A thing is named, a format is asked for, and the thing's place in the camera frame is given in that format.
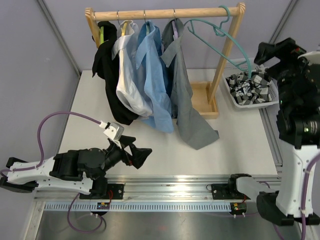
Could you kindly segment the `black white checked shirt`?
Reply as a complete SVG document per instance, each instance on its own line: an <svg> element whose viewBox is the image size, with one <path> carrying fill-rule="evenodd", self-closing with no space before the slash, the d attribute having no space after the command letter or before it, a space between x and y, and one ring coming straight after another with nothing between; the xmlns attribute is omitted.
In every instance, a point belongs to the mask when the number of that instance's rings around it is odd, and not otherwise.
<svg viewBox="0 0 320 240"><path fill-rule="evenodd" d="M272 78L263 68L257 67L251 72L251 77L245 71L232 74L225 80L231 96L240 106L264 104L273 100L271 95Z"/></svg>

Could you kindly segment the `grey shirt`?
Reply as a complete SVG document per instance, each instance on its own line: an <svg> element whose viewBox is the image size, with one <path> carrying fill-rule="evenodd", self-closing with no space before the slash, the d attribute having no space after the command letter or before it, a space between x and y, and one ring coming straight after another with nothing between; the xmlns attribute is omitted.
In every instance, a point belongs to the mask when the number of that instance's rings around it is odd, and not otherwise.
<svg viewBox="0 0 320 240"><path fill-rule="evenodd" d="M182 50L184 24L180 19L176 19L178 38L174 40L171 21L162 32L164 52L161 58L167 68L168 79L172 81L170 95L172 116L176 118L181 139L191 148L200 150L217 141L220 138L219 132L213 129L193 107L193 90Z"/></svg>

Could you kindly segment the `purple plastic hanger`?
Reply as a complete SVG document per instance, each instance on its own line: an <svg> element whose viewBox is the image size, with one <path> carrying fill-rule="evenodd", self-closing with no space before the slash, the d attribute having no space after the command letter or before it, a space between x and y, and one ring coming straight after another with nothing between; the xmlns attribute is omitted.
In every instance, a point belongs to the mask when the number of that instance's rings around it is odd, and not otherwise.
<svg viewBox="0 0 320 240"><path fill-rule="evenodd" d="M177 16L176 16L176 10L173 9L173 20L171 21L172 30L173 30L173 39L176 40L179 37L179 33L177 30Z"/></svg>

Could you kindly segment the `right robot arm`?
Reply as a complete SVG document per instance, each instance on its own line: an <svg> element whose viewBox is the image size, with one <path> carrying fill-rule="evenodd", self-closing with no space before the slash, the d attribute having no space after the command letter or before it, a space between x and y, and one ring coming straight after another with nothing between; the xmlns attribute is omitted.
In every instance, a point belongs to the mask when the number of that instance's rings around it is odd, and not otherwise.
<svg viewBox="0 0 320 240"><path fill-rule="evenodd" d="M245 195L255 201L259 215L275 225L318 225L320 218L312 207L312 169L320 159L320 53L307 52L292 38L260 43L254 62L261 65L272 58L278 59L267 73L276 80L279 97L280 188L273 190L238 173L230 176L226 190L232 198Z"/></svg>

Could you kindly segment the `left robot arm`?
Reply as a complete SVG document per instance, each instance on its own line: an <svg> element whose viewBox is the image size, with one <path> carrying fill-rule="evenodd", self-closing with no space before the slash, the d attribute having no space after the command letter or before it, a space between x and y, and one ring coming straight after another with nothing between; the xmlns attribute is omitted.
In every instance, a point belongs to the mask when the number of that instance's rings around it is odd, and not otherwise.
<svg viewBox="0 0 320 240"><path fill-rule="evenodd" d="M44 160L41 165L11 157L0 186L16 193L65 190L77 192L85 200L109 199L113 189L108 185L107 171L120 162L139 169L152 153L150 148L137 148L135 140L123 135L120 145L110 141L106 149L68 150Z"/></svg>

